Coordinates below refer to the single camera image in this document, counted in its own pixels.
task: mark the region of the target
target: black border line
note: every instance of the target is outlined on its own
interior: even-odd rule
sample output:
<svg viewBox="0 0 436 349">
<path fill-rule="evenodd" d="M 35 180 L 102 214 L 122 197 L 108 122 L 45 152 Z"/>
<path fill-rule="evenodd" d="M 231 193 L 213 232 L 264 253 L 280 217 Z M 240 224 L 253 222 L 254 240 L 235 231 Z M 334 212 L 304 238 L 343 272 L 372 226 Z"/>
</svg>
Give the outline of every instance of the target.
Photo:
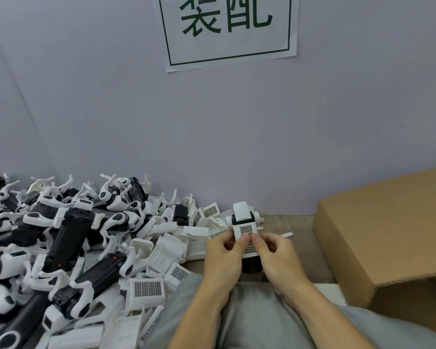
<svg viewBox="0 0 436 349">
<path fill-rule="evenodd" d="M 199 62 L 208 62 L 208 61 L 215 61 L 215 60 L 225 60 L 227 58 L 242 58 L 242 57 L 246 57 L 246 56 L 271 54 L 271 53 L 274 53 L 274 52 L 289 51 L 290 48 L 291 48 L 291 12 L 292 12 L 292 0 L 289 0 L 289 29 L 288 29 L 288 34 L 287 34 L 287 49 L 273 50 L 273 51 L 266 51 L 266 52 L 255 52 L 253 54 L 227 56 L 227 57 L 224 57 L 224 58 L 209 58 L 207 60 L 197 60 L 197 61 L 180 62 L 178 64 L 172 64 L 171 63 L 171 55 L 170 55 L 170 47 L 168 46 L 168 36 L 166 35 L 166 27 L 164 26 L 163 9 L 161 7 L 161 0 L 158 0 L 158 3 L 160 5 L 160 13 L 161 13 L 161 20 L 162 20 L 162 23 L 163 23 L 164 39 L 166 41 L 166 49 L 168 51 L 168 60 L 170 62 L 170 66 L 178 66 L 178 65 L 182 65 L 182 64 L 197 64 Z"/>
</svg>

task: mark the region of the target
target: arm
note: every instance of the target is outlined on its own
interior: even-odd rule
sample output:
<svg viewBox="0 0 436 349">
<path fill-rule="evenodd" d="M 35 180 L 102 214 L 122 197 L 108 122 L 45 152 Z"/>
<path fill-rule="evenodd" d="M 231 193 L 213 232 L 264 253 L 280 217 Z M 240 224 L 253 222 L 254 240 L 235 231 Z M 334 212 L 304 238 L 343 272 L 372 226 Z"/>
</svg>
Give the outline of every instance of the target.
<svg viewBox="0 0 436 349">
<path fill-rule="evenodd" d="M 213 347 L 218 316 L 239 280 L 242 255 L 249 241 L 249 234 L 244 234 L 234 243 L 234 234 L 228 231 L 208 242 L 202 283 L 168 349 Z"/>
<path fill-rule="evenodd" d="M 268 280 L 307 326 L 318 349 L 375 349 L 339 309 L 308 280 L 291 241 L 252 234 Z"/>
</svg>

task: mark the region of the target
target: wooden table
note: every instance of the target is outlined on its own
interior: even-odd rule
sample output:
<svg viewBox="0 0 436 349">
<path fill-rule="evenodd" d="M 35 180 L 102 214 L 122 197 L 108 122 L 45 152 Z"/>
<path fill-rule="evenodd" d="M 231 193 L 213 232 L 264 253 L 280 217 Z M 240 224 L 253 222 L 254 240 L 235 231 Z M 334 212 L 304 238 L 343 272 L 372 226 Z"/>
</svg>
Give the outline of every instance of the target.
<svg viewBox="0 0 436 349">
<path fill-rule="evenodd" d="M 313 283 L 336 283 L 336 278 L 326 260 L 313 231 L 313 215 L 265 215 L 265 233 L 292 232 L 291 241 L 299 255 L 308 278 Z M 184 266 L 195 273 L 203 273 L 203 260 L 189 261 Z M 243 275 L 244 281 L 264 281 L 262 275 Z"/>
</svg>

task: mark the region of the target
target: person's left hand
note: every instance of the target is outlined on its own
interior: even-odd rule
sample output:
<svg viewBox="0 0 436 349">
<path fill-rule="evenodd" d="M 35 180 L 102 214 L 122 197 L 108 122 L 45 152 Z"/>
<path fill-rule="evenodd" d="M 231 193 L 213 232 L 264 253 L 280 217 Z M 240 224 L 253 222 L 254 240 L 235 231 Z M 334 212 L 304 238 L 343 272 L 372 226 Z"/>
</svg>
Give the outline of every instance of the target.
<svg viewBox="0 0 436 349">
<path fill-rule="evenodd" d="M 249 234 L 243 234 L 235 241 L 234 233 L 227 231 L 208 242 L 201 287 L 218 297 L 221 308 L 228 302 L 229 293 L 241 276 L 242 255 L 249 241 Z"/>
</svg>

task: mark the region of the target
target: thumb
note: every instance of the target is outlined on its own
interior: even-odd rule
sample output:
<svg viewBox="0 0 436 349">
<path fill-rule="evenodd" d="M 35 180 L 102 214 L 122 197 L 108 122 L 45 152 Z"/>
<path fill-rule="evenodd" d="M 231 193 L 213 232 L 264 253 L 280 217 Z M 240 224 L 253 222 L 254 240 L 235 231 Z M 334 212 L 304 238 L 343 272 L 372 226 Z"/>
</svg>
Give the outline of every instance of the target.
<svg viewBox="0 0 436 349">
<path fill-rule="evenodd" d="M 260 235 L 252 234 L 251 237 L 252 237 L 253 246 L 255 247 L 255 250 L 260 257 L 271 253 L 271 251 L 268 249 L 265 240 L 263 240 Z"/>
<path fill-rule="evenodd" d="M 242 234 L 242 236 L 234 244 L 233 252 L 238 253 L 242 257 L 242 255 L 245 252 L 245 249 L 247 248 L 247 245 L 249 245 L 249 242 L 250 242 L 250 235 Z"/>
</svg>

